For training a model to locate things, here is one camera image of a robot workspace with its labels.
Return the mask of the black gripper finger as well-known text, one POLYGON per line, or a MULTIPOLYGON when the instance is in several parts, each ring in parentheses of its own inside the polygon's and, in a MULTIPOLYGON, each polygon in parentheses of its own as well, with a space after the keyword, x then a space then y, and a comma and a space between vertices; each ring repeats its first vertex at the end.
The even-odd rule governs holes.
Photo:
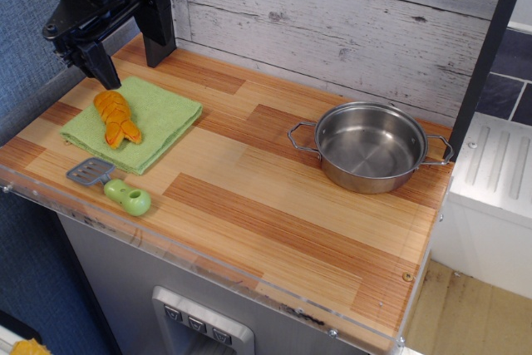
POLYGON ((143 34, 147 65, 157 67, 176 49, 171 0, 145 0, 135 21, 143 34))
POLYGON ((100 42, 87 42, 78 46, 81 70, 87 77, 96 78, 107 90, 121 87, 113 61, 100 42))

